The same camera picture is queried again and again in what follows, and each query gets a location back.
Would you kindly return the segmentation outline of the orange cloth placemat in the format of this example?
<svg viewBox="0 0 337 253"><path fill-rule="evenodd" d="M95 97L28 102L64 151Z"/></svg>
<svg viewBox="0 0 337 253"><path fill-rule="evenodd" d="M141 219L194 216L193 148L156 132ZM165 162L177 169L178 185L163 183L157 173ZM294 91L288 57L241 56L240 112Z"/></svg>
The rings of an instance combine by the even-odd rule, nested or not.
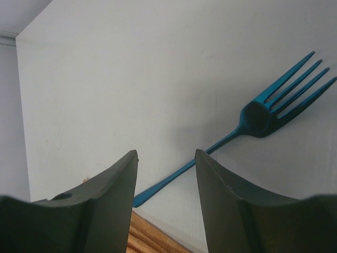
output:
<svg viewBox="0 0 337 253"><path fill-rule="evenodd" d="M132 211L126 253L191 252Z"/></svg>

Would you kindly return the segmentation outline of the blue metal fork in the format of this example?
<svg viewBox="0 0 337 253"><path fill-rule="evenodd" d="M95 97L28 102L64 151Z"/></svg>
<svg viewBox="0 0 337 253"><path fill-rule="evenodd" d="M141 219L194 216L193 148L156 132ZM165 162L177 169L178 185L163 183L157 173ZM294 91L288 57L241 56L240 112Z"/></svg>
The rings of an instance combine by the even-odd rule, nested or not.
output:
<svg viewBox="0 0 337 253"><path fill-rule="evenodd" d="M307 78L321 63L322 60L315 62L310 68L308 68L301 76L299 76L294 82L287 86L282 92L280 92L275 98L269 99L281 86L283 86L313 55L314 51L310 52L307 56L296 63L280 78L273 82L251 102L249 102L240 113L239 124L230 134L222 138L217 143L206 149L207 154L212 154L225 144L234 140L241 135L249 135L256 138L264 138L270 134L276 132L282 128L298 115L300 115L306 108L308 108L313 102L315 102L324 92L328 90L335 82L336 77L329 80L305 100L299 103L292 110L284 115L280 115L288 106L296 101L303 93L305 93L310 87L312 87L321 77L323 77L330 69L327 67L316 75L305 86L301 87L296 93L289 97L285 102L279 105L277 108L274 106L279 103L284 97L286 97L291 91L293 91L303 80Z"/></svg>

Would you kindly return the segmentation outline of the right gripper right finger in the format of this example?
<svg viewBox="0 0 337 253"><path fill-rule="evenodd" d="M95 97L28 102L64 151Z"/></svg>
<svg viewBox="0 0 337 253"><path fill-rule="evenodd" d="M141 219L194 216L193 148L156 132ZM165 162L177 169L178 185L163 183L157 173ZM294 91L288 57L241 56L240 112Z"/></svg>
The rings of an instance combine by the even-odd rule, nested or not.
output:
<svg viewBox="0 0 337 253"><path fill-rule="evenodd" d="M336 252L336 195L293 199L263 189L196 150L209 252Z"/></svg>

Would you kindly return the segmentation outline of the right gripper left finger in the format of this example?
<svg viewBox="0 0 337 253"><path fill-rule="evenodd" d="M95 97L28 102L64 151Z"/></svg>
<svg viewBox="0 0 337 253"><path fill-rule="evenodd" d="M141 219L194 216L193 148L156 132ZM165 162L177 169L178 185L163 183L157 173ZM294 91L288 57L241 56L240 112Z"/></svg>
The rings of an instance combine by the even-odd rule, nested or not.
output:
<svg viewBox="0 0 337 253"><path fill-rule="evenodd" d="M137 165L132 150L50 200L1 196L1 252L126 252Z"/></svg>

